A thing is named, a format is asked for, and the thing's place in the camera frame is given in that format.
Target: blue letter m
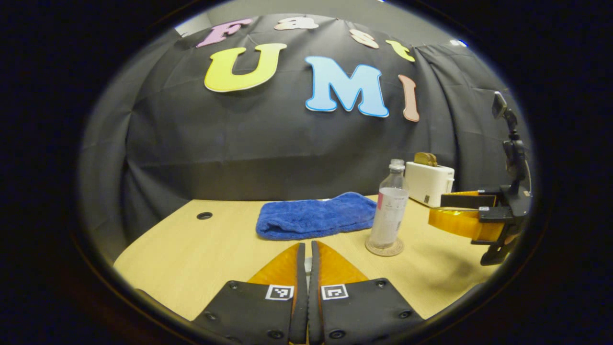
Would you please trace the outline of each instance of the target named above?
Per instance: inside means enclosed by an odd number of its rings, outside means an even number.
[[[305,61],[313,68],[313,97],[306,101],[306,107],[314,111],[333,111],[337,103],[332,100],[330,88],[337,94],[346,111],[353,109],[357,96],[362,92],[358,110],[364,115],[387,117],[389,111],[383,104],[379,76],[381,71],[358,65],[351,78],[331,58],[307,56]]]

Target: blue towel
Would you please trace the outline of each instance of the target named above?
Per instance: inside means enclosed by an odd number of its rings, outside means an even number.
[[[377,203],[354,192],[327,201],[280,201],[262,206],[256,233],[267,239],[305,239],[373,227]]]

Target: foam letter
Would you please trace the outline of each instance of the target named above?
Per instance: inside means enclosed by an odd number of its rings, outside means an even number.
[[[417,101],[415,100],[415,82],[400,74],[398,76],[402,83],[402,89],[405,91],[405,110],[402,113],[405,115],[405,119],[413,122],[419,121],[419,114],[417,113]]]
[[[375,38],[373,36],[356,29],[351,29],[349,32],[351,33],[351,37],[353,37],[353,39],[357,42],[360,42],[367,47],[379,49],[379,45],[377,42],[375,42]]]
[[[244,90],[258,86],[270,79],[276,72],[279,60],[279,52],[287,45],[282,43],[268,43],[256,46],[259,50],[260,60],[253,72],[236,75],[232,73],[232,67],[239,54],[245,52],[245,48],[230,48],[211,55],[211,66],[207,75],[204,76],[204,86],[215,92],[228,92]]]
[[[389,115],[383,104],[379,84],[381,71],[378,69],[361,64],[349,78],[331,58],[307,56],[305,61],[313,68],[313,97],[306,101],[309,110],[327,112],[335,110],[337,103],[330,97],[330,88],[332,88],[346,111],[353,109],[358,95],[362,92],[362,102],[357,107],[362,114],[376,117]]]
[[[233,33],[236,33],[238,29],[240,29],[241,25],[247,25],[251,22],[251,19],[242,19],[214,26],[213,29],[211,29],[211,33],[208,34],[207,38],[205,38],[204,41],[198,43],[196,48],[221,42],[226,39],[226,37],[224,37],[224,34],[231,35]]]
[[[403,46],[402,44],[396,41],[386,41],[386,42],[392,45],[392,48],[394,48],[394,51],[396,52],[396,54],[400,55],[400,57],[405,58],[409,60],[410,62],[415,62],[415,58],[407,54],[409,52],[409,48]]]
[[[315,29],[318,27],[319,25],[315,24],[312,18],[292,17],[281,19],[279,23],[275,25],[275,30]]]

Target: cork coaster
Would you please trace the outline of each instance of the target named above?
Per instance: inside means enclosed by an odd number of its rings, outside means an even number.
[[[405,244],[402,243],[402,240],[400,238],[397,238],[394,244],[392,244],[391,246],[387,248],[373,247],[368,242],[368,240],[366,240],[365,244],[366,244],[366,249],[368,249],[369,252],[375,255],[379,255],[380,257],[393,257],[394,255],[398,255],[402,253],[402,251],[405,248]]]

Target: wooden table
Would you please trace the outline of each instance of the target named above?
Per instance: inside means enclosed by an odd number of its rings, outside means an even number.
[[[269,241],[255,226],[266,201],[192,200],[132,243],[115,269],[135,289],[193,320],[229,280],[247,281],[281,251],[311,239]],[[370,230],[318,238],[369,279],[388,278],[407,302],[428,318],[484,282],[498,266],[481,266],[486,246],[428,225],[428,210],[409,200],[399,237],[404,251],[379,257],[364,246]],[[196,215],[212,212],[199,220]]]

